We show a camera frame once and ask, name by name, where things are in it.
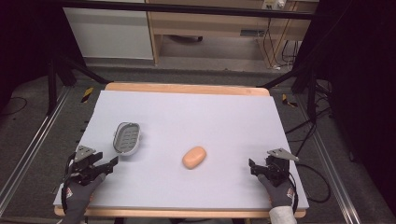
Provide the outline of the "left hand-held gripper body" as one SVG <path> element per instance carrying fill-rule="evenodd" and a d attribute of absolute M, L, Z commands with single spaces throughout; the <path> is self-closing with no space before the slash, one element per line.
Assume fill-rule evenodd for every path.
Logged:
<path fill-rule="evenodd" d="M 96 154 L 95 149 L 78 146 L 76 153 L 72 156 L 73 162 L 67 168 L 66 178 L 79 183 L 82 186 L 90 184 L 99 174 L 94 164 L 90 163 L 92 154 Z"/>

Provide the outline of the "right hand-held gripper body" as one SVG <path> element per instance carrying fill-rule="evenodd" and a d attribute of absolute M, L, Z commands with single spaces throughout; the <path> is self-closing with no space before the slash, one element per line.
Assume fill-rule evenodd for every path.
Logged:
<path fill-rule="evenodd" d="M 265 159 L 267 179 L 274 187 L 278 187 L 289 179 L 290 161 L 299 161 L 300 159 L 291 154 L 284 148 L 272 149 L 268 151 L 268 157 Z"/>

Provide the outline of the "person's right hand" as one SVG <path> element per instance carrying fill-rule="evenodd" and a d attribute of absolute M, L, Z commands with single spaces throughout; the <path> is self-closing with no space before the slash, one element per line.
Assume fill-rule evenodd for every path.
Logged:
<path fill-rule="evenodd" d="M 264 185 L 273 208 L 279 206 L 292 206 L 294 190 L 290 182 L 283 182 L 275 187 L 265 175 L 258 175 L 258 180 Z"/>

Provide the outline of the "grey oval soap dish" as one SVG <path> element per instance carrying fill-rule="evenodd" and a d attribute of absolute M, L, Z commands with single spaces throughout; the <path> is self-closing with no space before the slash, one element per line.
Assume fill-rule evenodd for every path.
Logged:
<path fill-rule="evenodd" d="M 122 122 L 114 134 L 113 147 L 121 156 L 136 153 L 140 141 L 140 126 L 137 123 Z"/>

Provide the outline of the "orange bread roll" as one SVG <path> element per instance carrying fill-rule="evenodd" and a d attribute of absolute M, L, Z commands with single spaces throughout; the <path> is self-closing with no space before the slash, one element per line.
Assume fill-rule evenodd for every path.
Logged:
<path fill-rule="evenodd" d="M 187 169 L 194 169 L 206 157 L 206 150 L 203 147 L 193 147 L 182 158 L 182 163 Z"/>

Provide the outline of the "yellow black floor tape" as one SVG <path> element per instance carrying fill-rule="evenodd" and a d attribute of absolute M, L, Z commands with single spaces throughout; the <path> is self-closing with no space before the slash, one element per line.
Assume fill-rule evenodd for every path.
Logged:
<path fill-rule="evenodd" d="M 288 100 L 287 94 L 282 94 L 282 104 L 283 105 L 289 105 L 289 106 L 292 106 L 292 107 L 298 107 L 297 103 L 290 102 Z"/>
<path fill-rule="evenodd" d="M 87 90 L 85 90 L 85 92 L 83 94 L 83 97 L 82 97 L 80 102 L 81 103 L 86 103 L 88 101 L 89 97 L 91 96 L 92 91 L 93 91 L 93 87 L 89 87 Z"/>

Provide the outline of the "dark curtain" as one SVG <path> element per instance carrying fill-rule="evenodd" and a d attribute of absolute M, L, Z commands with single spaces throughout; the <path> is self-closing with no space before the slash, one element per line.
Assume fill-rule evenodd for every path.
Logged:
<path fill-rule="evenodd" d="M 85 63 L 62 7 L 0 0 L 0 110 L 18 86 L 47 74 L 47 38 L 64 56 Z"/>
<path fill-rule="evenodd" d="M 396 216 L 396 0 L 318 0 L 295 66 L 332 84 L 348 143 Z"/>

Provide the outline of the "white cabinet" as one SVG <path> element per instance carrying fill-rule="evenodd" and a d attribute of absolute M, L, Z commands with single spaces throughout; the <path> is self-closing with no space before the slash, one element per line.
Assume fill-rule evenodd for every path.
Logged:
<path fill-rule="evenodd" d="M 152 60 L 145 12 L 64 8 L 85 58 Z"/>

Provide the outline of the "light wooden desk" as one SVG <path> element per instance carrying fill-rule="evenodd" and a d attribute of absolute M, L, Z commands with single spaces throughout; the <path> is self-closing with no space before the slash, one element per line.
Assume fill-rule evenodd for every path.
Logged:
<path fill-rule="evenodd" d="M 149 4 L 262 9 L 263 0 L 145 0 Z M 311 12 L 319 0 L 286 0 L 281 11 Z M 280 64 L 279 56 L 286 42 L 302 41 L 310 25 L 308 20 L 267 19 L 239 16 L 150 12 L 148 24 L 154 51 L 163 35 L 252 37 L 259 43 L 265 64 Z"/>

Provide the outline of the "white power strip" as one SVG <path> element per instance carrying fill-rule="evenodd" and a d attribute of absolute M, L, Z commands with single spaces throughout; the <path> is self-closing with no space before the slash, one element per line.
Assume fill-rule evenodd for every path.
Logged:
<path fill-rule="evenodd" d="M 281 10 L 286 5 L 286 0 L 263 0 L 262 9 Z"/>

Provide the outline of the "aluminium floor rail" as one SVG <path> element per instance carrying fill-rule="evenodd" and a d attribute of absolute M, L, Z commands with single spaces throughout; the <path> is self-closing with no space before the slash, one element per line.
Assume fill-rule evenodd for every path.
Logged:
<path fill-rule="evenodd" d="M 318 96 L 318 99 L 314 98 L 314 115 L 317 115 L 319 111 L 329 110 L 330 105 L 324 96 Z M 325 142 L 320 132 L 319 119 L 317 119 L 315 131 L 313 132 L 313 140 L 318 153 L 318 157 L 324 169 L 324 173 L 328 179 L 328 183 L 331 188 L 332 196 L 337 201 L 339 210 L 345 220 L 346 224 L 361 224 L 360 216 L 351 201 L 347 188 L 337 171 L 334 162 L 331 159 L 329 151 L 325 146 Z"/>
<path fill-rule="evenodd" d="M 14 168 L 10 178 L 0 190 L 0 217 L 5 213 L 9 203 L 12 200 L 12 197 L 18 189 L 31 163 L 33 162 L 37 151 L 42 146 L 48 133 L 50 132 L 51 127 L 62 111 L 70 91 L 71 87 L 62 87 L 60 95 L 55 98 L 55 106 L 53 107 L 52 111 L 40 124 L 40 127 L 35 132 L 32 140 L 29 142 L 28 147 L 22 154 L 21 159 Z"/>

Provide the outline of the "black metal frame stand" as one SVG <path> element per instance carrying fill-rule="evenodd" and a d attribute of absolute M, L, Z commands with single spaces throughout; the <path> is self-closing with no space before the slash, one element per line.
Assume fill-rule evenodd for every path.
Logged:
<path fill-rule="evenodd" d="M 315 123 L 317 120 L 315 104 L 317 75 L 312 64 L 299 65 L 285 75 L 261 85 L 261 88 L 269 90 L 275 85 L 280 84 L 281 82 L 286 81 L 291 77 L 296 77 L 291 87 L 293 93 L 302 93 L 304 89 L 308 90 L 306 113 L 309 117 L 309 120 L 312 123 Z"/>
<path fill-rule="evenodd" d="M 57 105 L 57 85 L 56 77 L 59 77 L 65 86 L 74 86 L 77 82 L 72 74 L 72 70 L 76 69 L 83 75 L 90 77 L 100 84 L 108 84 L 110 80 L 96 75 L 93 71 L 80 63 L 73 61 L 63 54 L 52 53 L 48 56 L 48 90 L 49 90 L 49 106 L 47 114 L 50 115 Z"/>

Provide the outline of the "black horizontal frame bar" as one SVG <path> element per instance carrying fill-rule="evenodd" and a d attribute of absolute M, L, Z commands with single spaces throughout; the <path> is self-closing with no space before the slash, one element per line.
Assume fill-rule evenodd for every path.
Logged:
<path fill-rule="evenodd" d="M 317 14 L 311 12 L 293 12 L 267 9 L 238 9 L 235 7 L 204 7 L 204 6 L 185 6 L 169 4 L 146 4 L 146 3 L 125 3 L 108 1 L 87 1 L 87 0 L 53 0 L 52 4 L 60 7 L 75 7 L 89 9 L 111 9 L 129 10 L 163 13 L 184 13 L 184 14 L 203 14 L 203 15 L 222 15 L 239 16 L 254 18 L 277 18 L 295 20 L 313 20 Z"/>

